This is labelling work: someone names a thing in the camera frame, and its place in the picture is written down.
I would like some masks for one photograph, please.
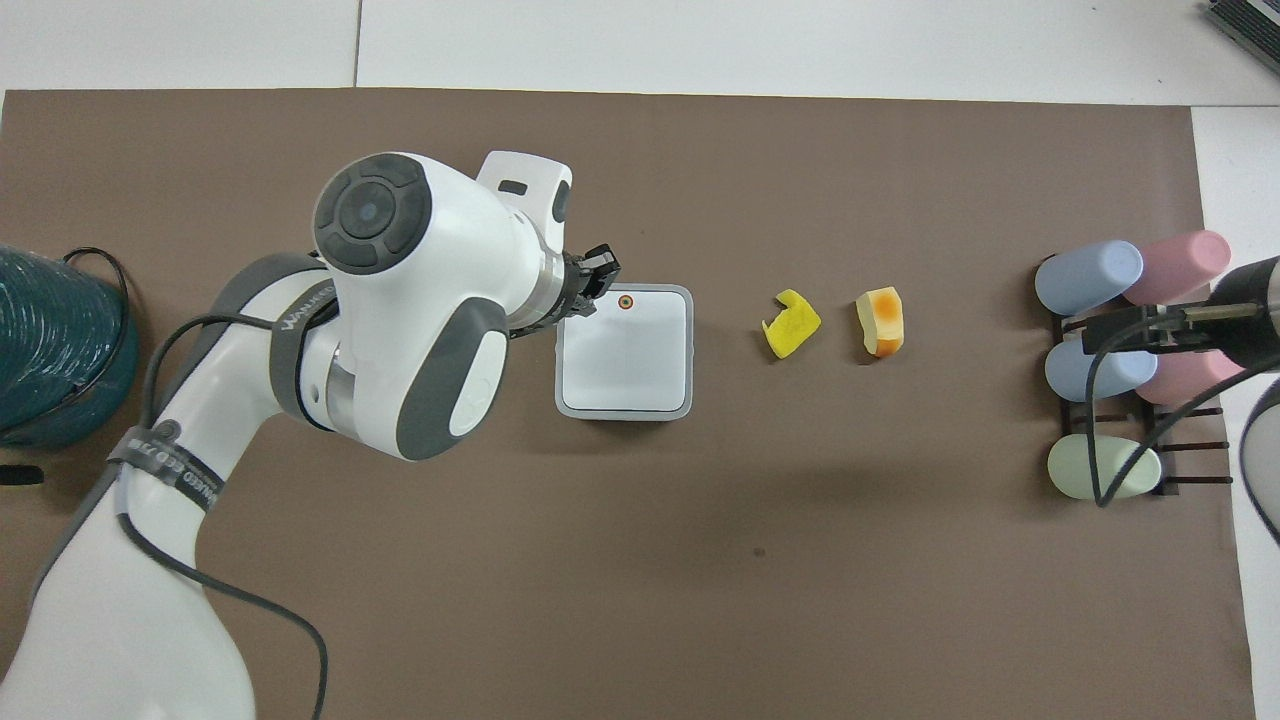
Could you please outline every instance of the teal plastic wrap roll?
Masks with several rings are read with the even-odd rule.
[[[123,316],[108,283],[0,245],[0,446],[70,445],[115,413],[138,363]]]

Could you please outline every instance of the robotic arm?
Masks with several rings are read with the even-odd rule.
[[[257,428],[284,411],[406,460],[475,430],[511,338],[594,311],[620,265],[563,250],[572,176],[492,152],[471,178],[419,155],[352,163],[315,211],[320,259],[273,255],[233,278],[160,409],[113,452],[33,596],[0,719],[255,715],[243,660],[191,579],[206,511]]]

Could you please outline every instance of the brown table surface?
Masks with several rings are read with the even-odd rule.
[[[696,305],[691,414],[561,416],[513,346],[476,437],[424,464],[276,418],[201,566],[325,633],[325,716],[1251,717],[1229,493],[1100,511],[1048,482],[1046,255],[1202,224],[1184,108],[425,90],[10,92],[0,242],[92,243],[150,347],[255,258],[310,247],[333,172],[490,149],[575,172],[567,246]],[[852,310],[893,284],[906,343]],[[822,331],[771,360],[783,288]],[[136,400],[0,488],[0,667]],[[306,716],[294,628],[212,597],[265,719]],[[65,678],[76,692],[76,678]]]

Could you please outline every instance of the yellow object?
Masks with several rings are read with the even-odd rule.
[[[773,324],[760,323],[764,329],[764,338],[769,341],[769,347],[778,359],[783,359],[796,351],[797,347],[804,345],[804,341],[809,340],[818,327],[822,325],[822,318],[814,313],[813,306],[800,293],[794,290],[783,290],[778,293],[778,302],[781,302],[786,310],[778,313],[778,316],[773,319]]]
[[[902,299],[892,287],[864,292],[858,299],[858,322],[863,345],[877,357],[888,357],[902,347]]]

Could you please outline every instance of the velcro strap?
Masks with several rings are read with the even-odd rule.
[[[165,439],[150,428],[137,425],[124,433],[106,461],[133,465],[154,475],[187,496],[205,512],[218,502],[218,495],[227,484],[218,473],[210,470],[209,465],[186,447]]]
[[[329,428],[316,423],[307,415],[302,406],[302,345],[307,338],[307,329],[321,313],[334,307],[338,296],[334,293],[333,281],[320,281],[310,290],[298,296],[289,305],[280,319],[271,327],[271,355],[268,363],[271,378],[271,392],[280,409],[288,415],[328,430]]]

